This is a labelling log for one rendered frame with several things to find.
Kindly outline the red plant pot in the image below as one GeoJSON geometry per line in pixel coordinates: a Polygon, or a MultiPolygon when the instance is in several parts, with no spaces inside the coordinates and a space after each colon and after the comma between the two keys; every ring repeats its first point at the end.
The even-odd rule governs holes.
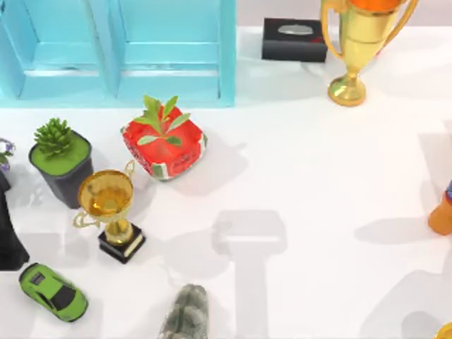
{"type": "Polygon", "coordinates": [[[185,173],[206,151],[208,137],[177,107],[178,97],[166,103],[145,95],[141,116],[121,129],[126,147],[154,179],[167,181],[185,173]]]}

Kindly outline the small gold trophy black base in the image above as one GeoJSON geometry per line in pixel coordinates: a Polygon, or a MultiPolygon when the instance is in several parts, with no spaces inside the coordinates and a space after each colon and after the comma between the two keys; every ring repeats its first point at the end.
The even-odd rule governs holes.
{"type": "Polygon", "coordinates": [[[100,249],[123,264],[146,241],[142,229],[128,219],[133,202],[134,170],[135,162],[131,160],[122,172],[106,169],[87,177],[78,190],[82,211],[73,219],[73,226],[78,229],[91,225],[101,229],[100,249]]]}

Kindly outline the light blue rack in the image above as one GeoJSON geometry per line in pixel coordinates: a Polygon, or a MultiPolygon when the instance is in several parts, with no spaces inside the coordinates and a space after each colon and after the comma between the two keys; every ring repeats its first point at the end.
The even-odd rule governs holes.
{"type": "Polygon", "coordinates": [[[0,0],[0,107],[231,106],[236,0],[0,0]]]}

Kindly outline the black box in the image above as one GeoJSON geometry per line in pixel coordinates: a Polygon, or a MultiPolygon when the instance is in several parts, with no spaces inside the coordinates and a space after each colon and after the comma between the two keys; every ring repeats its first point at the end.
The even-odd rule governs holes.
{"type": "Polygon", "coordinates": [[[327,49],[320,20],[264,18],[262,59],[324,63],[327,49]]]}

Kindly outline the dark grey plant pot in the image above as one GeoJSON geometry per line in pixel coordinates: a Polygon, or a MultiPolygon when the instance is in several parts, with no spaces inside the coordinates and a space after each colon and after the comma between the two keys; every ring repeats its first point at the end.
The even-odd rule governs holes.
{"type": "Polygon", "coordinates": [[[30,163],[58,200],[70,209],[79,208],[79,187],[94,172],[90,142],[59,118],[37,128],[34,142],[30,163]]]}

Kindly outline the large gold trophy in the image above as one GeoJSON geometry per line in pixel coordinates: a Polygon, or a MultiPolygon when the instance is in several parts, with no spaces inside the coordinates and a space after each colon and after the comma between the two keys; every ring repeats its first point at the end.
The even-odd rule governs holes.
{"type": "Polygon", "coordinates": [[[335,103],[355,107],[366,99],[359,72],[401,31],[419,0],[322,0],[320,19],[327,48],[345,63],[346,74],[328,87],[335,103]],[[337,50],[328,33],[328,14],[339,15],[337,50]]]}

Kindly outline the green toy car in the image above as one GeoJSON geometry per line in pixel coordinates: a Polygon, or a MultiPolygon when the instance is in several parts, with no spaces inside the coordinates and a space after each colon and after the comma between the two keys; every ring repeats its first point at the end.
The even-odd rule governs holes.
{"type": "Polygon", "coordinates": [[[46,265],[30,264],[20,274],[18,282],[27,296],[64,322],[77,321],[88,308],[85,294],[46,265]]]}

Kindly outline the purple flower plant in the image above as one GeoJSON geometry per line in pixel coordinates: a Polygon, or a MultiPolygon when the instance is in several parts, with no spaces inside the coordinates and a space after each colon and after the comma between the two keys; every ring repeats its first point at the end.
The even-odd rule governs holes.
{"type": "Polygon", "coordinates": [[[0,170],[2,172],[7,172],[10,170],[11,166],[9,163],[9,158],[15,153],[16,146],[11,141],[4,138],[0,138],[0,170]]]}

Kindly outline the orange bottle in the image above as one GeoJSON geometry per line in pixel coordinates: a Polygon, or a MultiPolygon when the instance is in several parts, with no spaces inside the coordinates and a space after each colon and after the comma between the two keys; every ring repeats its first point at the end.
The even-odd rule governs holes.
{"type": "Polygon", "coordinates": [[[440,204],[430,213],[428,226],[437,234],[452,234],[452,180],[447,186],[440,204]]]}

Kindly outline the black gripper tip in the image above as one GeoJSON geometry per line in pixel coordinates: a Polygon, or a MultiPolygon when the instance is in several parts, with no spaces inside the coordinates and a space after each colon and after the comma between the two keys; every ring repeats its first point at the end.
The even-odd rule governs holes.
{"type": "Polygon", "coordinates": [[[11,222],[5,192],[11,188],[0,171],[0,271],[20,270],[30,260],[11,222]]]}

